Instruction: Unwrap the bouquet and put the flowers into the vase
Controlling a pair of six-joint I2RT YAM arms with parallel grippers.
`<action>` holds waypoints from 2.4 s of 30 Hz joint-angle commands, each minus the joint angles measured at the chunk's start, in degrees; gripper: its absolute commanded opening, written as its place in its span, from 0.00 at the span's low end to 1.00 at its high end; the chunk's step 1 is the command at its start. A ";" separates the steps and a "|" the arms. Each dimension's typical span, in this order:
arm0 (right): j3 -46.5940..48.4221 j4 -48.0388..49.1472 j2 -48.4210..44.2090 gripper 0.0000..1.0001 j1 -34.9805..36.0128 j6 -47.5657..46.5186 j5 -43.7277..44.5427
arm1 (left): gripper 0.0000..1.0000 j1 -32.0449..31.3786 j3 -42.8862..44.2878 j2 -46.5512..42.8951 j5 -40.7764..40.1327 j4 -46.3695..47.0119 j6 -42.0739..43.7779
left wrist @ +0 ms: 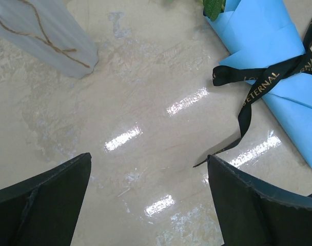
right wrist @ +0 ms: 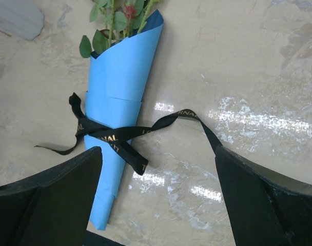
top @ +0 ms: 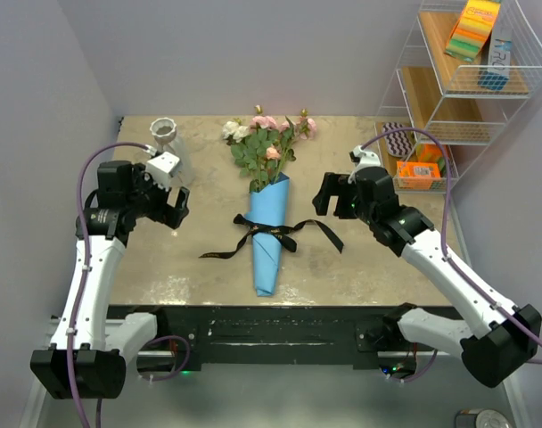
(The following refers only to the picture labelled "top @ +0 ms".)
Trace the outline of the black ribbon gold lettering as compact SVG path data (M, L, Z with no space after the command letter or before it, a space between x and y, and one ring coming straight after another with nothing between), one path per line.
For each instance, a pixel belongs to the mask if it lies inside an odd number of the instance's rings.
M206 252L200 256L200 259L231 259L247 243L249 237L254 238L257 234L271 235L288 252L295 252L298 244L290 238L290 234L299 232L309 224L317 226L339 253L342 253L344 248L344 243L339 236L329 226L316 219L306 219L295 226L270 226L252 222L243 215L237 214L233 222L236 225L248 227L248 232L236 244L235 249L233 251Z

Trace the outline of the pink white flower bouquet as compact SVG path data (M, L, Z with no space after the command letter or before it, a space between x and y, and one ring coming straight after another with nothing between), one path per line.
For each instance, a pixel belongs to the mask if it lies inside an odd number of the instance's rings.
M317 127L305 108L297 119L286 117L283 122L266 115L259 104L254 111L248 122L239 118L227 121L221 137L229 146L240 175L250 180L250 191L258 193L279 181L285 165L296 160L294 145L312 139Z

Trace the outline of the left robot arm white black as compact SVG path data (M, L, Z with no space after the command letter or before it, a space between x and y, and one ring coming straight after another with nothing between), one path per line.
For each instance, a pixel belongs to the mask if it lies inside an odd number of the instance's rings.
M153 314L132 314L119 322L106 319L119 263L129 234L140 218L178 228L189 210L188 189L180 188L174 205L168 197L180 159L160 154L146 163L112 160L97 169L97 188L76 222L77 261L61 320L48 349L36 350L30 368L55 399L115 399L127 368L146 345L164 348L170 328Z

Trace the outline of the blue wrapping paper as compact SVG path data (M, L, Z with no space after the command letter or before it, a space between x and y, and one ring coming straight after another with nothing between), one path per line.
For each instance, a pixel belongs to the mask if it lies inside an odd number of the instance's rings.
M288 202L290 179L280 173L273 184L259 192L250 193L250 208L246 218L262 226L283 226ZM272 235L256 233L252 237L253 283L258 297L275 294L281 265L282 245Z

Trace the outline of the white ceramic vase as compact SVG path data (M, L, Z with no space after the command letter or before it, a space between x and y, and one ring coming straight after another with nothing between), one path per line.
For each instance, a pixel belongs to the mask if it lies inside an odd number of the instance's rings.
M159 148L173 153L180 160L176 178L177 186L189 187L194 180L193 165L176 122L168 117L158 118L150 125L150 131Z

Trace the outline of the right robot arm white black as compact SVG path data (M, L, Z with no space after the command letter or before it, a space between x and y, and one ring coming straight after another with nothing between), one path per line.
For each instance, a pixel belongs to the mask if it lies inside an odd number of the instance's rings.
M332 197L338 199L336 217L367 224L378 243L424 274L460 315L452 320L403 304L382 329L389 348L403 350L415 342L445 352L489 388L535 357L540 313L516 305L472 271L421 211L400 203L386 169L325 173L312 201L317 215L326 214Z

